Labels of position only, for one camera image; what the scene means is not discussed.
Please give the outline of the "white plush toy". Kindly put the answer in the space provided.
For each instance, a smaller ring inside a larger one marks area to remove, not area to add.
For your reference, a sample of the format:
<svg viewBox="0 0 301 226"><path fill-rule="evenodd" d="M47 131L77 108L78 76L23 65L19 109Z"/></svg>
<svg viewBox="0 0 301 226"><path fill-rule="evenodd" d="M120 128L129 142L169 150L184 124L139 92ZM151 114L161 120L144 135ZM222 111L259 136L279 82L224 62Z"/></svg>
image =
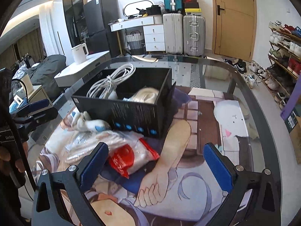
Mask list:
<svg viewBox="0 0 301 226"><path fill-rule="evenodd" d="M110 125L101 119L91 119L87 111L72 112L66 119L67 127L72 131L101 133L110 130Z"/></svg>

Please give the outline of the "red and white packet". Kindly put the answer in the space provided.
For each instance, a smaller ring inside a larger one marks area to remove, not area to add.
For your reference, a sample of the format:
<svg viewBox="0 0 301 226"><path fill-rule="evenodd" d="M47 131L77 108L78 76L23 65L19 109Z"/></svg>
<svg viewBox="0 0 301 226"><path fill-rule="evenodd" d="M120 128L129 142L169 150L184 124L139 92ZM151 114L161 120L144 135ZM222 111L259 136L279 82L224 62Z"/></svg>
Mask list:
<svg viewBox="0 0 301 226"><path fill-rule="evenodd" d="M125 178L146 165L155 161L160 155L146 142L139 138L136 142L129 142L117 149L108 158L109 165Z"/></svg>

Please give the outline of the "black cardboard box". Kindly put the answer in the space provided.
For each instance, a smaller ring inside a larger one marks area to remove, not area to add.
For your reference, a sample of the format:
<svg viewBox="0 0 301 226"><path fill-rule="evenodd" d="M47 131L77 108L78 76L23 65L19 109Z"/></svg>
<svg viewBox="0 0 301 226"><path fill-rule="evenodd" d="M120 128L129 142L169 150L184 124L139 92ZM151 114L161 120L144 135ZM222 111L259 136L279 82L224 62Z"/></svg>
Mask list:
<svg viewBox="0 0 301 226"><path fill-rule="evenodd" d="M168 123L168 111L175 89L172 83L172 70L137 68L134 75L117 86L116 100L86 96L94 83L109 76L113 71L113 69L102 70L72 95L77 109L80 112L87 111L92 119L106 121L114 130L135 131L146 137L161 138ZM128 98L143 87L158 90L155 102L153 104L130 102Z"/></svg>

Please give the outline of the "dark grey beanbag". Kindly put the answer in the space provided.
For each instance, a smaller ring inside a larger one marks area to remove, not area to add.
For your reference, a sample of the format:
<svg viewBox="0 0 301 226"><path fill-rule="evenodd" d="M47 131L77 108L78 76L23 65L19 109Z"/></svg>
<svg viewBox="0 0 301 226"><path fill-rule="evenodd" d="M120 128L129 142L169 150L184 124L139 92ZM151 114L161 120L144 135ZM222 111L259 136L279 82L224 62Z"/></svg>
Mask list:
<svg viewBox="0 0 301 226"><path fill-rule="evenodd" d="M49 99L53 102L62 93L57 85L55 76L66 68L64 55L51 55L42 60L37 66L26 70L33 85L41 85Z"/></svg>

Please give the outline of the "white grey side table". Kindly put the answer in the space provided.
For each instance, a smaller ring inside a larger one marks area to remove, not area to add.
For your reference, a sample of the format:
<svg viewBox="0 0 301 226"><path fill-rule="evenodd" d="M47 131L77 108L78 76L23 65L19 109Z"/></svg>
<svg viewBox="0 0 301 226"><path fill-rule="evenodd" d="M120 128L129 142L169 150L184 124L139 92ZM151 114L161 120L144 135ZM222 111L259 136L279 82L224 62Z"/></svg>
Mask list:
<svg viewBox="0 0 301 226"><path fill-rule="evenodd" d="M111 59L110 52L104 51L87 56L87 60L81 64L75 62L67 66L54 79L60 88L72 86L80 78L84 77L100 64Z"/></svg>

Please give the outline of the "white electric kettle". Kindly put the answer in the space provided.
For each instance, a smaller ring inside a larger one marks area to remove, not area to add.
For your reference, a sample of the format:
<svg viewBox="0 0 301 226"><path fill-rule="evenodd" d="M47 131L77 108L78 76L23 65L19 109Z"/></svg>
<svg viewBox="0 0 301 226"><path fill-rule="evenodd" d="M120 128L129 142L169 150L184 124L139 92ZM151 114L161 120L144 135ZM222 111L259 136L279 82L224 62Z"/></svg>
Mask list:
<svg viewBox="0 0 301 226"><path fill-rule="evenodd" d="M87 60L87 56L89 55L89 51L86 43L82 43L73 47L71 49L71 53L74 58L75 64L81 64Z"/></svg>

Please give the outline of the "brown cardboard box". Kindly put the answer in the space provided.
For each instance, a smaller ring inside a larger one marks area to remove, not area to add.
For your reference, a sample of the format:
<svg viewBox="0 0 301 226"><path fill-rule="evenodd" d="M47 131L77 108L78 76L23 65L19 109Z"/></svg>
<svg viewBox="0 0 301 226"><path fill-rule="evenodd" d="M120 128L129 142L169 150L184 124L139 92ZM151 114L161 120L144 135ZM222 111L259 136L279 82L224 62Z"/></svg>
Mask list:
<svg viewBox="0 0 301 226"><path fill-rule="evenodd" d="M288 118L285 120L285 125L288 129L291 138L292 146L294 149L296 162L298 165L301 163L301 149L300 149L300 115L294 109Z"/></svg>

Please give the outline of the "purple paper bag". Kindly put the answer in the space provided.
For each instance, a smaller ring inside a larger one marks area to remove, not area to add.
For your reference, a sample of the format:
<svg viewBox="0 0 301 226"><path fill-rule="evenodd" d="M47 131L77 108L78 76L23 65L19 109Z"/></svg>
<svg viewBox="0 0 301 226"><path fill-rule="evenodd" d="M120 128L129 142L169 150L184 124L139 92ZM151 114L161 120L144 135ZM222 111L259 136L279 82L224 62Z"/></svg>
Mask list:
<svg viewBox="0 0 301 226"><path fill-rule="evenodd" d="M289 97L288 102L286 103L285 107L281 111L281 118L283 120L286 120L292 110L294 109L295 105L298 103L299 98L300 98L300 93L301 93L301 79L300 76L297 79L296 85L294 87L294 90Z"/></svg>

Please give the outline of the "dark glass cabinet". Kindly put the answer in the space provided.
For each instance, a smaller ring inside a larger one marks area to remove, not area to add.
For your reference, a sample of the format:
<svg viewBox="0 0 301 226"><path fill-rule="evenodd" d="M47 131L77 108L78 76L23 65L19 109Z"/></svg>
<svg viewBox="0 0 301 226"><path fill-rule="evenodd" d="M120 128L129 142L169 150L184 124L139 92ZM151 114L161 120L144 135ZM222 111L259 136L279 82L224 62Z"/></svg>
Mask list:
<svg viewBox="0 0 301 226"><path fill-rule="evenodd" d="M63 0L65 22L72 47L86 43L91 48L84 14L86 3L88 0Z"/></svg>

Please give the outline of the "wooden shoe rack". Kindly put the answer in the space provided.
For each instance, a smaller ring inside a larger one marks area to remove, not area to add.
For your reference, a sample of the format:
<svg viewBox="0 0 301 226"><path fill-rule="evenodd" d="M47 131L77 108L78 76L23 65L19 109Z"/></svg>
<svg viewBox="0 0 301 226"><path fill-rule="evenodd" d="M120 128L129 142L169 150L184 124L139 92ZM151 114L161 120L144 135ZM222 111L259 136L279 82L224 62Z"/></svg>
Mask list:
<svg viewBox="0 0 301 226"><path fill-rule="evenodd" d="M275 102L283 109L300 78L300 27L269 22L271 29L268 59L271 66L266 69L264 81Z"/></svg>

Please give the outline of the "white drawer unit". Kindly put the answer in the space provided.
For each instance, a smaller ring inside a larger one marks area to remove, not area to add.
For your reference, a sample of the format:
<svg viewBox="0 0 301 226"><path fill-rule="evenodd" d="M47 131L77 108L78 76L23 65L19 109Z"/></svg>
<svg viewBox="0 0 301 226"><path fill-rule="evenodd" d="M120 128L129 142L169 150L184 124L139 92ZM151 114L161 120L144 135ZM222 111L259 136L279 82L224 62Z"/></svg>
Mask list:
<svg viewBox="0 0 301 226"><path fill-rule="evenodd" d="M164 52L165 36L163 24L143 27L145 48L147 52Z"/></svg>

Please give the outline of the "oval vanity mirror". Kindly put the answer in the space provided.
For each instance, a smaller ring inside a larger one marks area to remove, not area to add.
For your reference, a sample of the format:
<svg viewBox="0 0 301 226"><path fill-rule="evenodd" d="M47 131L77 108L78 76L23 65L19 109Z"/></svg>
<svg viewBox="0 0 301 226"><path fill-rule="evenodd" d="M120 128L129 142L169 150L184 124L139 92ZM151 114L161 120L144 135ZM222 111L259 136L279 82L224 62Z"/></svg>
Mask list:
<svg viewBox="0 0 301 226"><path fill-rule="evenodd" d="M146 9L151 7L154 3L149 0L141 0L137 2L132 2L123 7L122 13L124 17L139 16L146 12Z"/></svg>

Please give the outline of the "white suitcase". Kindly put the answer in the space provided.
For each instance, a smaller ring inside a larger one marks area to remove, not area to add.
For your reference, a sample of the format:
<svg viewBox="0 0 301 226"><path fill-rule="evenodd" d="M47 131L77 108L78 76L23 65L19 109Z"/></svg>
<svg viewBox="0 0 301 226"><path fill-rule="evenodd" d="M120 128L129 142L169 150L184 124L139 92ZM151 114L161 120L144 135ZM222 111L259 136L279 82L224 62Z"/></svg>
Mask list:
<svg viewBox="0 0 301 226"><path fill-rule="evenodd" d="M183 54L183 15L163 14L165 50L168 54Z"/></svg>

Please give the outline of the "stacked shoe boxes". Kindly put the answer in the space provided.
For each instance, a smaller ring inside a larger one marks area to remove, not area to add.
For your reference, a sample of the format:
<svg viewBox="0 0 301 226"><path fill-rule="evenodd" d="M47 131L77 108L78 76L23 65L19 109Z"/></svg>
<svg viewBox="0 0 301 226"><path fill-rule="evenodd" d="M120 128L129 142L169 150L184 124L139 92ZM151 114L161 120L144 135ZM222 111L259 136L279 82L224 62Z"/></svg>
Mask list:
<svg viewBox="0 0 301 226"><path fill-rule="evenodd" d="M183 15L201 16L198 0L183 0Z"/></svg>

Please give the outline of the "wooden door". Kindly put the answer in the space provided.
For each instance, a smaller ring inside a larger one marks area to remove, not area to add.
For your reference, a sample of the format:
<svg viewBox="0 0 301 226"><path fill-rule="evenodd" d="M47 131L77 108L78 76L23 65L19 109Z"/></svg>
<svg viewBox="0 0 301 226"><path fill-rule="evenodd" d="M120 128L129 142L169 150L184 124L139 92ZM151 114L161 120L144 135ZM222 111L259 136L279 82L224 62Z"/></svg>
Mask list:
<svg viewBox="0 0 301 226"><path fill-rule="evenodd" d="M250 61L256 23L256 0L213 0L214 54Z"/></svg>

